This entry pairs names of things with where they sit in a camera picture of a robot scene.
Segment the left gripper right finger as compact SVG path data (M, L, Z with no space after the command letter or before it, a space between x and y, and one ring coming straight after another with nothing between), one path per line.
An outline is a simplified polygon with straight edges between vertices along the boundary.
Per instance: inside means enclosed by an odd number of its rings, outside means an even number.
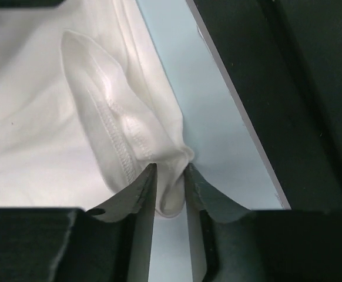
M342 210L250 210L184 172L194 281L342 281Z

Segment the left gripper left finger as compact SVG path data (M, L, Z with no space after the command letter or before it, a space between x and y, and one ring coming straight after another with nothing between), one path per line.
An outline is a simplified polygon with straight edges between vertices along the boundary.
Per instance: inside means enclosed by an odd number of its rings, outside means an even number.
M147 281L156 186L150 164L88 211L0 208L0 281Z

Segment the white t-shirt with robot print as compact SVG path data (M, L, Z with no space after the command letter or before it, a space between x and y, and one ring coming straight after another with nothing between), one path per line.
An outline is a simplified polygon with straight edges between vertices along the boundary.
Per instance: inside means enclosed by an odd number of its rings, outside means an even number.
M156 163L174 217L193 156L136 1L0 10L0 206L90 209Z

